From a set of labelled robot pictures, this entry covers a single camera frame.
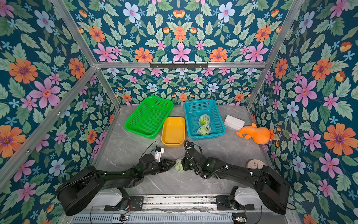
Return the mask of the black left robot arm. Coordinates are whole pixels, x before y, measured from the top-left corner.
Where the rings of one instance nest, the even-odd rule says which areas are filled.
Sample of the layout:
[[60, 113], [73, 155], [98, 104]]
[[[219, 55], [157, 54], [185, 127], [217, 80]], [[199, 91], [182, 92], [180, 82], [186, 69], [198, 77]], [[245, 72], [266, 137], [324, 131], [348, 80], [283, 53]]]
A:
[[73, 216], [84, 210], [101, 190], [136, 187], [146, 176], [167, 172], [175, 164], [176, 161], [169, 159], [156, 162], [152, 154], [146, 154], [136, 166], [125, 171], [103, 171], [88, 166], [57, 189], [57, 199], [65, 214]]

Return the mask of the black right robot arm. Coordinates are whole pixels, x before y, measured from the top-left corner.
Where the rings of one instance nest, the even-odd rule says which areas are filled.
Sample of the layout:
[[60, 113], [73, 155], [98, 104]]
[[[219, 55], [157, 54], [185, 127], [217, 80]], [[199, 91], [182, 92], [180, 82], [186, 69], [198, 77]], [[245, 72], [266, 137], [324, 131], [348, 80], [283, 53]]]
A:
[[269, 210], [285, 215], [287, 211], [290, 185], [271, 167], [264, 165], [261, 169], [245, 168], [226, 163], [218, 158], [203, 155], [201, 147], [188, 140], [184, 141], [184, 170], [194, 170], [203, 179], [215, 177], [244, 184], [254, 189], [263, 205]]

